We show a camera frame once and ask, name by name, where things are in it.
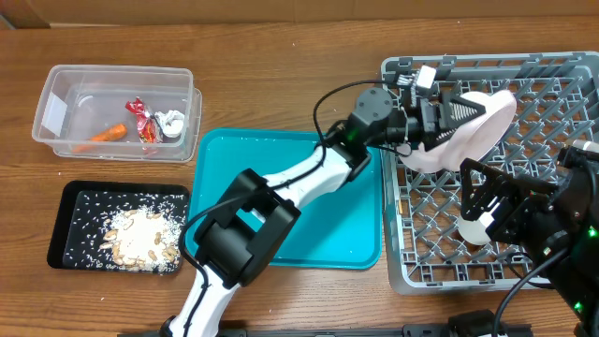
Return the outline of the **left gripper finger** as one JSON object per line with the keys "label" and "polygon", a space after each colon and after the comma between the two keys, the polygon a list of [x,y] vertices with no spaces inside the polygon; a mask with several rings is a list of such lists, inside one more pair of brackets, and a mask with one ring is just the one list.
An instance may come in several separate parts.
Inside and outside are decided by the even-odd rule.
{"label": "left gripper finger", "polygon": [[450,140],[455,132],[456,128],[439,129],[434,131],[430,140],[430,149],[434,149]]}
{"label": "left gripper finger", "polygon": [[449,92],[442,92],[439,103],[440,126],[462,126],[486,113],[484,105]]}

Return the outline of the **white plate with food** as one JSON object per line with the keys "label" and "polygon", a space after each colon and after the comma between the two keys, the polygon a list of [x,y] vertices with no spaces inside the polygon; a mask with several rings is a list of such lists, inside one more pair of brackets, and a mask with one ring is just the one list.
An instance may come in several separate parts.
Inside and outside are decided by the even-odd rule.
{"label": "white plate with food", "polygon": [[468,92],[460,97],[483,105],[486,113],[460,126],[446,142],[440,163],[452,171],[458,171],[465,158],[479,160],[490,151],[512,123],[517,109],[517,101],[508,90],[492,95]]}

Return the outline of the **white paper cup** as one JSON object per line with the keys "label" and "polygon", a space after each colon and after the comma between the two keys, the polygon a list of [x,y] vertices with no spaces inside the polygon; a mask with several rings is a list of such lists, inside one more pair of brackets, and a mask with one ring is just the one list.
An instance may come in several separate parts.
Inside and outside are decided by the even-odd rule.
{"label": "white paper cup", "polygon": [[475,221],[458,219],[458,232],[461,237],[473,245],[485,245],[491,242],[487,234],[487,228],[493,223],[494,219],[489,212],[483,212]]}

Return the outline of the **white tissue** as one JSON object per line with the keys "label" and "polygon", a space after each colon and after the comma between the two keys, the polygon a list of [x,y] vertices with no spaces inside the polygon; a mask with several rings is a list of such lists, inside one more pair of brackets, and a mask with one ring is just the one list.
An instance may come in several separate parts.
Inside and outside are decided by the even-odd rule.
{"label": "white tissue", "polygon": [[162,134],[167,138],[178,138],[183,132],[184,115],[178,110],[169,110],[168,112],[157,111],[154,114],[154,118]]}

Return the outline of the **red snack wrapper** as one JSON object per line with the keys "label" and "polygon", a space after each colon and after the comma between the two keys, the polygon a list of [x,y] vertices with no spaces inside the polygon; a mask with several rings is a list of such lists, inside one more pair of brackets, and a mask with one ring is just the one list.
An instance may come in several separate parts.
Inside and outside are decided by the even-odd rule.
{"label": "red snack wrapper", "polygon": [[125,108],[136,117],[136,126],[139,139],[143,143],[161,143],[162,133],[151,109],[137,97],[134,101],[127,101]]}

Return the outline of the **orange carrot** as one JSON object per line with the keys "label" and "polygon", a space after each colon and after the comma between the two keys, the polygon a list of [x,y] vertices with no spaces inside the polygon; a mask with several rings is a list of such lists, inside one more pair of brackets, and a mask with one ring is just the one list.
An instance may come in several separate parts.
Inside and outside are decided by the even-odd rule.
{"label": "orange carrot", "polygon": [[[99,133],[91,138],[88,139],[88,142],[107,142],[107,141],[115,141],[115,140],[119,140],[122,139],[126,136],[127,134],[127,128],[124,124],[118,124],[118,125],[114,125],[106,130],[104,130],[102,133]],[[89,149],[93,148],[93,145],[90,145],[89,143],[87,144],[83,144],[83,145],[78,145],[77,147],[75,147],[73,149],[74,153],[81,153],[81,152],[85,152],[88,151]]]}

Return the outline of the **pink bowl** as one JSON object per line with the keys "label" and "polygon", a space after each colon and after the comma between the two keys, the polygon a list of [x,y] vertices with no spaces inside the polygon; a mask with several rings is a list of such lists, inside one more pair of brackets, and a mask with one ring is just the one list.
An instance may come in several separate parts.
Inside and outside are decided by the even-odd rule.
{"label": "pink bowl", "polygon": [[402,158],[402,162],[410,170],[420,173],[434,173],[443,168],[441,156],[445,148],[446,145],[443,143],[426,151],[424,144],[419,143],[418,147],[410,155]]}

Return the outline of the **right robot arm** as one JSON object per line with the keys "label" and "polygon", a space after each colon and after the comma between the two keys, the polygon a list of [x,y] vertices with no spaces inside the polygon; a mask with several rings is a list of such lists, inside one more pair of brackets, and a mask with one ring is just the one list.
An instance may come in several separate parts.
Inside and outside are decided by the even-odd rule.
{"label": "right robot arm", "polygon": [[561,184],[515,178],[471,158],[460,164],[461,217],[474,221],[489,213],[489,238],[522,247],[534,264],[509,290],[492,322],[479,328],[482,333],[508,335],[504,310],[536,276],[548,279],[577,316],[575,335],[598,333],[598,155],[568,147],[558,163],[568,170]]}

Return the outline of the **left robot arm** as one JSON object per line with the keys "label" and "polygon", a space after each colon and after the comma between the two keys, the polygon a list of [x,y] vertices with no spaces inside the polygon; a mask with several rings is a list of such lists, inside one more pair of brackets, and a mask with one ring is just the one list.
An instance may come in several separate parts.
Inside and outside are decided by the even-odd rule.
{"label": "left robot arm", "polygon": [[436,104],[417,97],[406,108],[395,107],[381,81],[365,83],[348,118],[317,133],[308,158],[270,176],[242,171],[215,205],[186,221],[178,246],[196,277],[182,310],[159,335],[216,335],[236,290],[270,264],[302,208],[354,181],[370,163],[371,147],[401,140],[433,149],[488,115],[483,104],[452,94]]}

